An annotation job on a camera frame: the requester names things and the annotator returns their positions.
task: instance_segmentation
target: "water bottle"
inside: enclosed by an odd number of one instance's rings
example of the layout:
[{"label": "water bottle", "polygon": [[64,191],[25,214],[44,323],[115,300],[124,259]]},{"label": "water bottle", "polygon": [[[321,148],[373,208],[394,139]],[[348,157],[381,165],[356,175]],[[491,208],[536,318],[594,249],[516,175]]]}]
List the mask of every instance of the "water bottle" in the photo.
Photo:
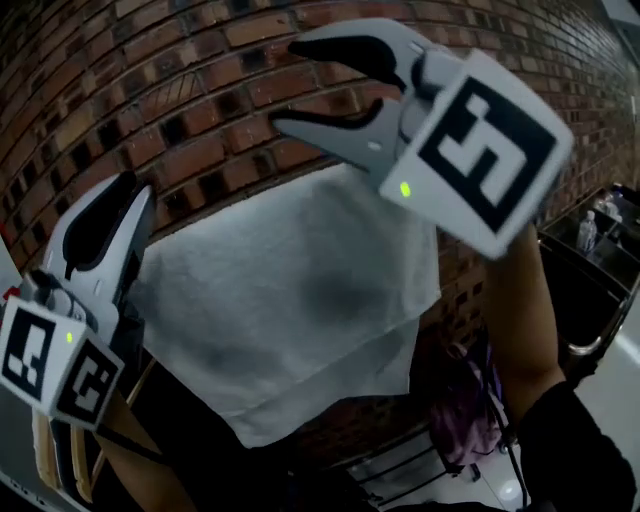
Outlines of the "water bottle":
[{"label": "water bottle", "polygon": [[596,227],[595,218],[596,214],[589,210],[587,217],[580,223],[578,243],[576,245],[577,249],[585,254],[590,252],[596,244],[598,228]]}]

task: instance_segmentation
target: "black sleeve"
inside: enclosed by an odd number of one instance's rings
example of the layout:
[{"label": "black sleeve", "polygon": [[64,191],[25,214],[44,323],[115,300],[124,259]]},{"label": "black sleeve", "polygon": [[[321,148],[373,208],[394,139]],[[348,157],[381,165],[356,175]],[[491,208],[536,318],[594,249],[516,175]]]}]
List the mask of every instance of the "black sleeve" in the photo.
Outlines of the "black sleeve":
[{"label": "black sleeve", "polygon": [[550,501],[557,512],[632,509],[636,484],[629,463],[568,383],[554,386],[534,404],[518,437],[534,501]]}]

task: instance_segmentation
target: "purple bag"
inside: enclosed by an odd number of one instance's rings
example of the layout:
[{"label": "purple bag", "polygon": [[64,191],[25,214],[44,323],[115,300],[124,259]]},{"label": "purple bag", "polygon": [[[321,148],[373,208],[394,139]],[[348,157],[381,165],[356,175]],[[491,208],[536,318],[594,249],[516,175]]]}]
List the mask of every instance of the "purple bag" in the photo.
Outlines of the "purple bag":
[{"label": "purple bag", "polygon": [[502,404],[485,385],[480,364],[456,343],[440,347],[432,361],[443,376],[437,391],[431,394],[429,407],[431,440],[450,464],[466,466],[489,455],[502,438],[490,401],[502,414]]}]

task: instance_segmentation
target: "white marker cube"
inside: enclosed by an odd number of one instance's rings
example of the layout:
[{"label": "white marker cube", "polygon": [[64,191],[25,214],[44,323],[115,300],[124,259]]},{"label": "white marker cube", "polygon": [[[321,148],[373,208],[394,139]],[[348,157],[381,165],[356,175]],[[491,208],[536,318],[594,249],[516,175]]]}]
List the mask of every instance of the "white marker cube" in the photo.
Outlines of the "white marker cube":
[{"label": "white marker cube", "polygon": [[95,430],[124,363],[83,322],[10,297],[0,330],[0,384],[41,413]]},{"label": "white marker cube", "polygon": [[572,146],[551,107],[473,50],[379,192],[498,258],[536,213]]}]

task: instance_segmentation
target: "gray cloth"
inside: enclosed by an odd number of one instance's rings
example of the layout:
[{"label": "gray cloth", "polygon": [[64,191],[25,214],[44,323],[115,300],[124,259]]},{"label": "gray cloth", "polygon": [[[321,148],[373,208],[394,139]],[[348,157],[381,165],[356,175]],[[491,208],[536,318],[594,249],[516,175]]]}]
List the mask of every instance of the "gray cloth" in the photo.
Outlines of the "gray cloth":
[{"label": "gray cloth", "polygon": [[401,394],[439,298],[435,228],[339,165],[147,249],[145,345],[246,446],[347,396]]}]

